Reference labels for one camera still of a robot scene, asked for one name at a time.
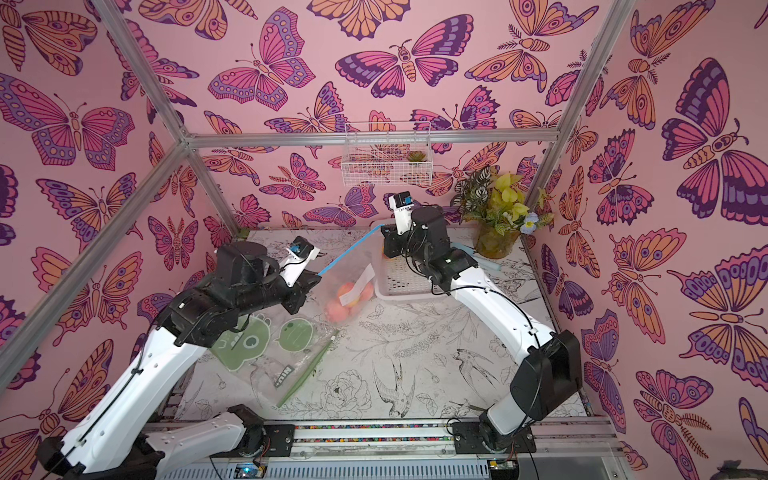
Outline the clear green-zipper zip-top bag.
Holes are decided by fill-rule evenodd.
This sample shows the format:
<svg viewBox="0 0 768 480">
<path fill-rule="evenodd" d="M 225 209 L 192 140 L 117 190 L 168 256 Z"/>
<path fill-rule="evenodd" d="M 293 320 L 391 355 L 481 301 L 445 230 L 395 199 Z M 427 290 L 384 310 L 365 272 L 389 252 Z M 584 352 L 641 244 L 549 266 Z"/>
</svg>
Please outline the clear green-zipper zip-top bag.
<svg viewBox="0 0 768 480">
<path fill-rule="evenodd" d="M 280 408 L 316 369 L 338 333 L 315 318 L 251 313 L 240 316 L 211 352 L 255 395 Z"/>
</svg>

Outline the pink peach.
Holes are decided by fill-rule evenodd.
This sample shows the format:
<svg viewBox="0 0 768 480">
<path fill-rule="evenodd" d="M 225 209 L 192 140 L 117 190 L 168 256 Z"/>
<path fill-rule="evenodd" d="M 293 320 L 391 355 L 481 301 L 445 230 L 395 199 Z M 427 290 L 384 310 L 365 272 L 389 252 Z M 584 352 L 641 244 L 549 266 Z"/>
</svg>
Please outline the pink peach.
<svg viewBox="0 0 768 480">
<path fill-rule="evenodd" d="M 332 323 L 342 323 L 349 318 L 350 310 L 337 301 L 331 301 L 326 304 L 325 315 Z"/>
<path fill-rule="evenodd" d="M 363 302 L 366 302 L 373 297 L 373 294 L 374 294 L 374 286 L 372 283 L 369 283 L 364 287 L 360 295 L 360 300 Z"/>
</svg>

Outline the orange-red peach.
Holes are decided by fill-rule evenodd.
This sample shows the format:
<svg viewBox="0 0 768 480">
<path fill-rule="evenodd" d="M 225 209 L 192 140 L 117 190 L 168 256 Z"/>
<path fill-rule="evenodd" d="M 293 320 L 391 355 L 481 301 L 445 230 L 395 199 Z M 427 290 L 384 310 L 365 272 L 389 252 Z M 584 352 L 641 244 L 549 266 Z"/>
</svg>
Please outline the orange-red peach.
<svg viewBox="0 0 768 480">
<path fill-rule="evenodd" d="M 352 282 L 342 284 L 337 291 L 339 303 L 347 308 L 355 306 L 359 302 L 360 295 L 361 288 Z"/>
</svg>

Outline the clear blue-zipper zip-top bag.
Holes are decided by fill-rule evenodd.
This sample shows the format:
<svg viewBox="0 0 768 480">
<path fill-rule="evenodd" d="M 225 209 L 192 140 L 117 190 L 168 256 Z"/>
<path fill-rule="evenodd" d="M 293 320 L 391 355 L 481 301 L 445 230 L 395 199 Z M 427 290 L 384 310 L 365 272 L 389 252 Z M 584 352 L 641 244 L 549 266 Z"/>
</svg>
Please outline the clear blue-zipper zip-top bag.
<svg viewBox="0 0 768 480">
<path fill-rule="evenodd" d="M 320 318 L 339 328 L 355 321 L 375 296 L 374 260 L 381 253 L 382 224 L 355 240 L 323 267 L 311 299 Z"/>
</svg>

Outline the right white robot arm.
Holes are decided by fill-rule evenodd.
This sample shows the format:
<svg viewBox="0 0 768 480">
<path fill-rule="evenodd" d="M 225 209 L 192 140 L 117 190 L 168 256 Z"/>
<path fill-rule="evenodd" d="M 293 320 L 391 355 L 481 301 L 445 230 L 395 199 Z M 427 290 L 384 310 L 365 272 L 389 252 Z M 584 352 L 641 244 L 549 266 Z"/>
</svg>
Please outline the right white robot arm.
<svg viewBox="0 0 768 480">
<path fill-rule="evenodd" d="M 452 246 L 443 210 L 390 199 L 394 222 L 381 227 L 383 254 L 404 258 L 426 279 L 430 293 L 467 307 L 501 340 L 518 365 L 508 393 L 479 417 L 478 431 L 490 451 L 504 451 L 531 424 L 545 419 L 583 386 L 580 343 L 529 316 L 502 293 L 465 251 Z"/>
</svg>

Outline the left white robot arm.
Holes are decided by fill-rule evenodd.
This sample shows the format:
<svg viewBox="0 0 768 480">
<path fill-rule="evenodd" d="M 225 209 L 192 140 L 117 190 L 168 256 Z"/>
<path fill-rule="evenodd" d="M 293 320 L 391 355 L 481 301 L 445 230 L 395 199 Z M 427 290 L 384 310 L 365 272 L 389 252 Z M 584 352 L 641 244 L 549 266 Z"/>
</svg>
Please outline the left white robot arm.
<svg viewBox="0 0 768 480">
<path fill-rule="evenodd" d="M 90 402 L 65 435 L 44 440 L 36 460 L 62 479 L 156 479 L 221 452 L 267 448 L 264 421 L 238 404 L 207 421 L 166 433 L 143 428 L 174 385 L 226 333 L 241 333 L 248 315 L 280 305 L 295 314 L 321 277 L 308 270 L 320 252 L 302 236 L 282 261 L 265 246 L 235 241 L 216 252 L 216 269 L 179 292 L 156 315 L 140 353 L 113 388 Z"/>
</svg>

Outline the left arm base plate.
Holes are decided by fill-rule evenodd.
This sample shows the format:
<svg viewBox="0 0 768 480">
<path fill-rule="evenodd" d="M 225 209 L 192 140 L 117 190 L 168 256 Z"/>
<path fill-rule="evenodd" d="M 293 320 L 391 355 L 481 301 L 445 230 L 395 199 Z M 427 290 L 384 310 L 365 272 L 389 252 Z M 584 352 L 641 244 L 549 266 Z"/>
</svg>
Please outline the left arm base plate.
<svg viewBox="0 0 768 480">
<path fill-rule="evenodd" d="M 295 424 L 247 427 L 236 452 L 242 457 L 287 458 L 292 452 L 295 432 Z"/>
</svg>

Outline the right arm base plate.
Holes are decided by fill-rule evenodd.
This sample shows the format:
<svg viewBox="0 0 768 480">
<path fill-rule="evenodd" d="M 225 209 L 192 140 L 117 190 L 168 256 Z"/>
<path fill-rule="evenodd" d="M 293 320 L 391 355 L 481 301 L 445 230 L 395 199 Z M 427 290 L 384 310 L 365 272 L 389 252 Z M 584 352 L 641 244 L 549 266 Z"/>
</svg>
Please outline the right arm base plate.
<svg viewBox="0 0 768 480">
<path fill-rule="evenodd" d="M 480 421 L 451 419 L 446 424 L 449 437 L 458 454 L 536 453 L 537 446 L 530 427 L 512 436 L 497 433 Z"/>
</svg>

